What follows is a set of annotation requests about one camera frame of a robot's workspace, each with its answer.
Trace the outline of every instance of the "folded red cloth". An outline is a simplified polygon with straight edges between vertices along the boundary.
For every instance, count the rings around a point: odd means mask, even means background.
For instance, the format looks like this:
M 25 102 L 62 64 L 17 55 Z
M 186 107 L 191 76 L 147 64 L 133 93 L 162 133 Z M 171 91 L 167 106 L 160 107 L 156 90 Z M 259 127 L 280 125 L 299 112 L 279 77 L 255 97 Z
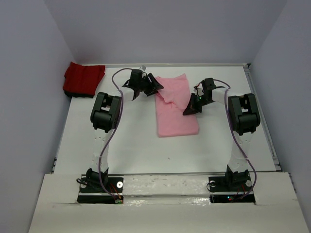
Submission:
M 70 63 L 63 90 L 70 97 L 91 97 L 105 74 L 105 66 L 82 66 Z

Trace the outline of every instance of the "pink towel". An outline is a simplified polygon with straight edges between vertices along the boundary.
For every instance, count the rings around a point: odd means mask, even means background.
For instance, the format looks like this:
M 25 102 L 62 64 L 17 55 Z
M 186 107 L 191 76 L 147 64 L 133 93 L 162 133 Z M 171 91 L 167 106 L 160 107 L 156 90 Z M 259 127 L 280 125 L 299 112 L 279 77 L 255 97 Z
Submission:
M 159 137 L 174 137 L 199 133 L 195 115 L 183 116 L 190 100 L 189 83 L 185 74 L 176 78 L 155 78 L 164 89 L 155 95 L 155 111 Z

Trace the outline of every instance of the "gray wall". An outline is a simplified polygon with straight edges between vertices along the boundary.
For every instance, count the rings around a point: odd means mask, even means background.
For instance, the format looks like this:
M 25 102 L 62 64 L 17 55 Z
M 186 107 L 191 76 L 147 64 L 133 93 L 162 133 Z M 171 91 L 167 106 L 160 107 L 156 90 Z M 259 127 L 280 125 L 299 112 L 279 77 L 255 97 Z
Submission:
M 77 62 L 253 61 L 286 0 L 45 0 Z
M 311 230 L 311 1 L 288 0 L 251 73 L 281 166 Z
M 73 59 L 42 0 L 0 1 L 0 232 L 28 232 L 51 170 Z

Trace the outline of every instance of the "purple cable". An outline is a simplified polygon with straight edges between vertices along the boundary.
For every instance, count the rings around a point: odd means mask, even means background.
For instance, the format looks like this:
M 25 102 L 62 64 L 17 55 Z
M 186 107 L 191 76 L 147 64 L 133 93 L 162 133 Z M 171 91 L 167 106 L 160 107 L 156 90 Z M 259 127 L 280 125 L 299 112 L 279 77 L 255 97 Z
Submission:
M 123 92 L 120 90 L 120 88 L 119 88 L 118 85 L 115 83 L 115 81 L 113 80 L 113 78 L 115 77 L 116 74 L 118 74 L 119 72 L 121 72 L 121 71 L 123 71 L 123 70 L 132 70 L 132 69 L 131 69 L 131 68 L 123 68 L 123 69 L 120 69 L 120 70 L 118 70 L 116 73 L 114 73 L 114 74 L 112 75 L 112 78 L 111 78 L 113 85 L 114 85 L 114 86 L 117 88 L 117 90 L 120 91 L 120 93 L 121 93 L 121 108 L 120 108 L 120 114 L 119 114 L 118 122 L 117 122 L 117 124 L 116 124 L 116 128 L 115 128 L 115 130 L 112 132 L 112 134 L 111 134 L 111 136 L 109 137 L 109 139 L 107 140 L 107 142 L 106 142 L 106 144 L 105 144 L 105 146 L 104 146 L 104 148 L 103 148 L 103 150 L 102 150 L 102 152 L 101 152 L 101 154 L 100 154 L 100 156 L 99 156 L 99 160 L 98 160 L 98 176 L 99 176 L 99 182 L 100 182 L 101 187 L 103 188 L 103 190 L 104 190 L 106 193 L 108 193 L 110 196 L 112 196 L 113 198 L 114 198 L 114 197 L 117 197 L 117 196 L 116 196 L 116 195 L 113 195 L 112 193 L 110 193 L 110 192 L 105 188 L 105 186 L 104 186 L 104 184 L 103 184 L 102 176 L 101 176 L 101 162 L 102 162 L 103 153 L 104 153 L 105 149 L 107 148 L 107 146 L 109 145 L 109 143 L 110 143 L 110 141 L 111 141 L 113 135 L 115 135 L 115 132 L 117 131 L 117 128 L 118 128 L 118 126 L 119 126 L 119 123 L 120 123 L 120 120 L 121 120 L 121 117 L 122 117 L 123 104 L 124 104 L 124 103 L 123 103 L 123 101 L 124 101 L 124 96 L 123 96 Z
M 228 107 L 227 107 L 227 93 L 229 91 L 229 89 L 231 89 L 231 86 L 227 83 L 225 83 L 224 81 L 221 81 L 221 80 L 217 80 L 217 79 L 214 79 L 214 81 L 217 81 L 217 82 L 220 82 L 220 83 L 223 83 L 225 84 L 228 89 L 225 91 L 225 113 L 227 115 L 227 119 L 228 119 L 228 122 L 229 122 L 229 127 L 230 127 L 230 131 L 231 131 L 231 135 L 233 137 L 233 140 L 235 142 L 235 144 L 238 146 L 238 148 L 240 149 L 241 153 L 243 154 L 244 158 L 247 160 L 248 164 L 250 165 L 250 167 L 252 168 L 253 172 L 254 172 L 254 183 L 252 185 L 252 187 L 250 188 L 250 190 L 245 193 L 243 196 L 235 199 L 235 200 L 239 200 L 239 199 L 242 199 L 244 197 L 246 197 L 248 194 L 250 194 L 250 192 L 252 192 L 254 190 L 254 187 L 255 187 L 255 184 L 256 184 L 256 181 L 257 181 L 257 173 L 256 173 L 256 170 L 255 168 L 253 167 L 253 165 L 251 164 L 251 162 L 248 160 L 248 157 L 247 155 L 245 154 L 245 152 L 243 151 L 242 147 L 239 145 L 238 141 L 236 140 L 235 136 L 234 136 L 234 133 L 233 133 L 233 129 L 232 129 L 232 123 L 231 123 L 231 120 L 230 120 L 230 116 L 229 116 L 229 111 L 228 111 Z

